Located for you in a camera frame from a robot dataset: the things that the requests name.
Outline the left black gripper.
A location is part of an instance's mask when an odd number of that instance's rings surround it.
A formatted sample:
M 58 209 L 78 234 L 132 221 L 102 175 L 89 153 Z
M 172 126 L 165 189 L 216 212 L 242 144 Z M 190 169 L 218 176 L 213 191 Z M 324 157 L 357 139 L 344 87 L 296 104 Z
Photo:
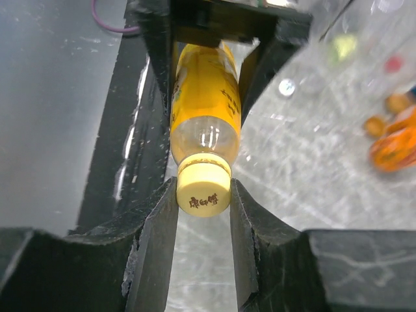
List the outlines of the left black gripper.
M 259 45 L 244 59 L 239 77 L 241 122 L 275 75 L 308 43 L 312 15 L 297 1 L 131 2 L 170 117 L 174 84 L 174 38 L 216 47 L 222 40 Z

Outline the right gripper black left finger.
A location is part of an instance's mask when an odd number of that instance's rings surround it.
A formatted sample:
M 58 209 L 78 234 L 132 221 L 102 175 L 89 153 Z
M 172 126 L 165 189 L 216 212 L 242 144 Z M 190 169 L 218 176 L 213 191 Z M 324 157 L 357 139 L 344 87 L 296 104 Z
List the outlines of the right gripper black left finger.
M 2 311 L 164 311 L 178 206 L 176 178 L 82 235 L 1 230 Z

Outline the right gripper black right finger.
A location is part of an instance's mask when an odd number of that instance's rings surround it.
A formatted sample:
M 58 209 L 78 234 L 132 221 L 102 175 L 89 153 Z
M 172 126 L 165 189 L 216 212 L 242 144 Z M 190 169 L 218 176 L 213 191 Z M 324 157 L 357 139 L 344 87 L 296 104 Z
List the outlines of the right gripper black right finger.
M 414 311 L 415 232 L 298 231 L 231 182 L 239 311 Z

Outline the white blue bottle cap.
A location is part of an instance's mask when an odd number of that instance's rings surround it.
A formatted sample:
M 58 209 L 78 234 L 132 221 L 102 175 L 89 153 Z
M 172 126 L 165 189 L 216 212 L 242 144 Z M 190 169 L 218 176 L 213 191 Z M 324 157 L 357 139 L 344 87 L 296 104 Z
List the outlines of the white blue bottle cap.
M 283 97 L 289 98 L 296 90 L 296 83 L 290 78 L 284 78 L 280 81 L 278 90 Z

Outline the yellow juice bottle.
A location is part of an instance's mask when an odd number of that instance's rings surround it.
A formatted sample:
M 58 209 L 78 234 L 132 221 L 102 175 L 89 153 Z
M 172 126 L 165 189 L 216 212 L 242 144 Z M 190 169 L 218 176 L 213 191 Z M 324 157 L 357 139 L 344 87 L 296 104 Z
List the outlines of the yellow juice bottle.
M 241 100 L 235 60 L 228 46 L 187 44 L 176 70 L 170 141 L 180 163 L 214 153 L 233 164 L 241 141 Z

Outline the yellow juice bottle cap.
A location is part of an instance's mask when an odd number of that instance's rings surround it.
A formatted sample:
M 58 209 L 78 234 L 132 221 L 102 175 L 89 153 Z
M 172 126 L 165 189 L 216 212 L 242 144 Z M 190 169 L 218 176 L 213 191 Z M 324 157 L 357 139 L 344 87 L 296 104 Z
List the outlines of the yellow juice bottle cap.
M 231 200 L 231 167 L 213 153 L 186 157 L 178 167 L 176 199 L 186 213 L 212 217 L 227 209 Z

